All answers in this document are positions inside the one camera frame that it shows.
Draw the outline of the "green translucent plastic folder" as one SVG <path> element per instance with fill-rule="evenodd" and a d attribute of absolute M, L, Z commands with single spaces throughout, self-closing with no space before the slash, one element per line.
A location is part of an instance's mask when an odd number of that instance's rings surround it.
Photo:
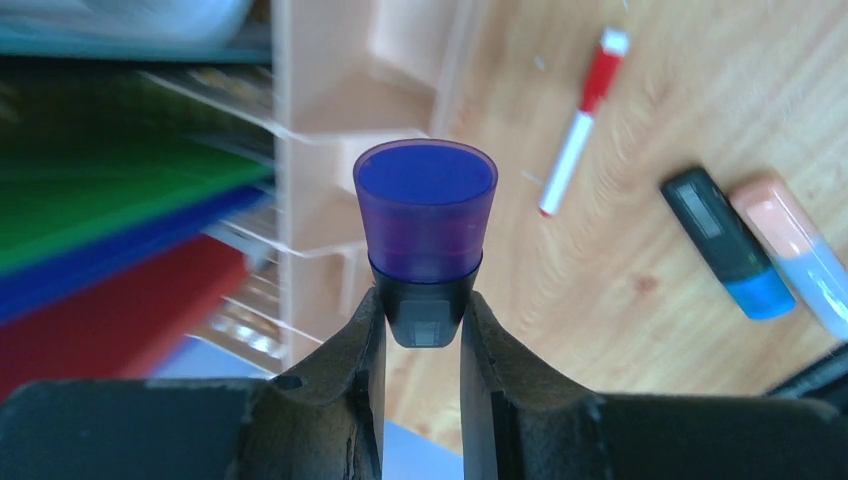
<path fill-rule="evenodd" d="M 1 270 L 271 173 L 273 136 L 134 73 L 1 80 Z"/>

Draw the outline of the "blue highlighter marker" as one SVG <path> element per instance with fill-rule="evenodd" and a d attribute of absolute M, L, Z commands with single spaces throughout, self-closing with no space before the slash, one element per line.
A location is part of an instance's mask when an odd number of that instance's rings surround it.
<path fill-rule="evenodd" d="M 763 246 L 701 166 L 664 179 L 660 193 L 740 310 L 751 320 L 790 313 L 796 300 Z"/>

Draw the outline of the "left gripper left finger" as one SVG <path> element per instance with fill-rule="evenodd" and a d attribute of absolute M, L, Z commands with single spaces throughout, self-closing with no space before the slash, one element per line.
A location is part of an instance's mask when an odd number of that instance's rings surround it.
<path fill-rule="evenodd" d="M 378 479 L 386 333 L 350 321 L 271 378 L 55 380 L 1 406 L 5 479 Z"/>

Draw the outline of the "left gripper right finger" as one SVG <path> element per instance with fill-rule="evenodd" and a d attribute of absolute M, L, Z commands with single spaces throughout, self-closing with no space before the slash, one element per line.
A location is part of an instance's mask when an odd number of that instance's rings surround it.
<path fill-rule="evenodd" d="M 466 306 L 468 479 L 843 479 L 847 419 L 818 400 L 593 391 Z"/>

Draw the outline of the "orange highlighter marker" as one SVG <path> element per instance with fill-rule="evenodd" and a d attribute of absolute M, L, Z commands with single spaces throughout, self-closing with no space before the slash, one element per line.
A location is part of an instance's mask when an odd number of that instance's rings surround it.
<path fill-rule="evenodd" d="M 753 177 L 730 202 L 820 325 L 845 342 L 847 269 L 782 178 Z"/>

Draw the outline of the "beige plastic file organizer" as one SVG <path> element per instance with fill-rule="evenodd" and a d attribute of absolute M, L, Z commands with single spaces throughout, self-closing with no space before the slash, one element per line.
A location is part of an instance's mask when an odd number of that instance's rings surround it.
<path fill-rule="evenodd" d="M 482 1 L 275 1 L 274 202 L 232 222 L 270 248 L 195 336 L 269 373 L 314 351 L 372 283 L 352 169 L 454 127 Z"/>

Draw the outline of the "blue binder folder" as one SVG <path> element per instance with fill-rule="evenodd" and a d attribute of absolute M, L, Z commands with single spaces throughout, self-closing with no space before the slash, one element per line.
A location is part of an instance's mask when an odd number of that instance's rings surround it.
<path fill-rule="evenodd" d="M 235 188 L 3 274 L 1 324 L 167 251 L 267 198 L 258 186 Z"/>

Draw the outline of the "purple highlighter marker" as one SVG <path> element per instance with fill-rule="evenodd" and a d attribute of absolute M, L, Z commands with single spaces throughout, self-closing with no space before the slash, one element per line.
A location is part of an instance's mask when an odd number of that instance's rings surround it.
<path fill-rule="evenodd" d="M 495 162 L 466 144 L 413 138 L 366 150 L 352 176 L 368 260 L 396 342 L 448 346 L 483 260 Z"/>

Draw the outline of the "red binder folder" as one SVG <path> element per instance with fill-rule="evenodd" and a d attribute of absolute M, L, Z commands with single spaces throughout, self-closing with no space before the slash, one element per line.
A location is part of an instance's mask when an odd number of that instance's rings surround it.
<path fill-rule="evenodd" d="M 45 379 L 137 378 L 248 277 L 245 255 L 200 236 L 1 329 L 1 396 Z"/>

